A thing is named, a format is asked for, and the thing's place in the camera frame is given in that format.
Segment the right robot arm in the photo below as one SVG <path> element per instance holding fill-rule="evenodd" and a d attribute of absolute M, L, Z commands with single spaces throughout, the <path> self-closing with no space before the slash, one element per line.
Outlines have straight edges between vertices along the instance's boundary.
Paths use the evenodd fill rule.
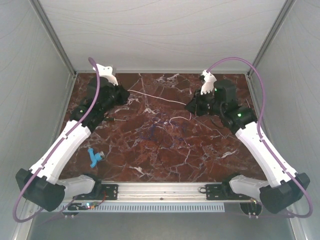
<path fill-rule="evenodd" d="M 260 202 L 270 213 L 278 214 L 299 201 L 310 184 L 306 173 L 291 167 L 265 136 L 252 108 L 240 106 L 236 85 L 228 80 L 204 80 L 185 109 L 195 116 L 218 116 L 249 150 L 266 180 L 258 180 L 236 173 L 221 186 L 227 199 L 245 195 Z"/>

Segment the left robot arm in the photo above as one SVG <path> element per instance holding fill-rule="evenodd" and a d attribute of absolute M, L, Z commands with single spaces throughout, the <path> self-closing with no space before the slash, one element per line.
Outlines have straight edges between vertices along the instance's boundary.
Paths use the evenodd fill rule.
<path fill-rule="evenodd" d="M 23 197 L 51 212 L 64 199 L 75 196 L 99 198 L 102 181 L 93 174 L 60 180 L 60 174 L 78 147 L 105 120 L 106 112 L 127 103 L 130 93 L 115 76 L 93 77 L 86 96 L 72 112 L 69 121 L 50 149 L 30 169 L 21 168 L 15 179 Z"/>

